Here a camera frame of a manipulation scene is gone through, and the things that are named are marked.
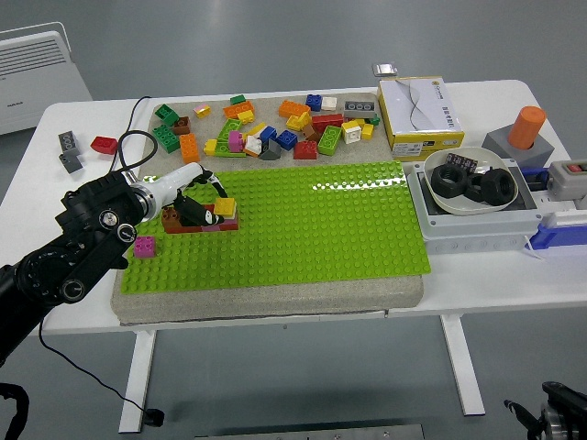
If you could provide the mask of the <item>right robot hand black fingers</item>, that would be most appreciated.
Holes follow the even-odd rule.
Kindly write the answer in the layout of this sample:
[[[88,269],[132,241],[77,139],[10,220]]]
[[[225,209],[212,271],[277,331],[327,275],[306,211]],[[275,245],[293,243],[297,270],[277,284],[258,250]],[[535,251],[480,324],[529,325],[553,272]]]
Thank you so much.
[[[524,406],[514,401],[504,400],[504,406],[515,416],[516,420],[526,428],[526,436],[528,439],[541,438],[544,430],[544,422],[541,418],[537,419]]]

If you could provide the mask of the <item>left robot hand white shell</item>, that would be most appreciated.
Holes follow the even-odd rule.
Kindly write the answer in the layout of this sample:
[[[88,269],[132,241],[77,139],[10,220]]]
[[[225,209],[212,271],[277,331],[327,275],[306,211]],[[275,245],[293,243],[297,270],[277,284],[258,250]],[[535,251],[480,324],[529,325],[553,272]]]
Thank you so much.
[[[149,209],[144,214],[144,218],[152,219],[163,207],[171,205],[180,217],[187,220],[190,225],[215,226],[222,224],[225,221],[223,215],[214,214],[194,199],[183,194],[184,188],[196,183],[210,183],[216,188],[216,192],[221,198],[227,198],[224,186],[217,176],[199,163],[192,162],[164,175],[149,185],[144,185],[150,193],[147,197]]]

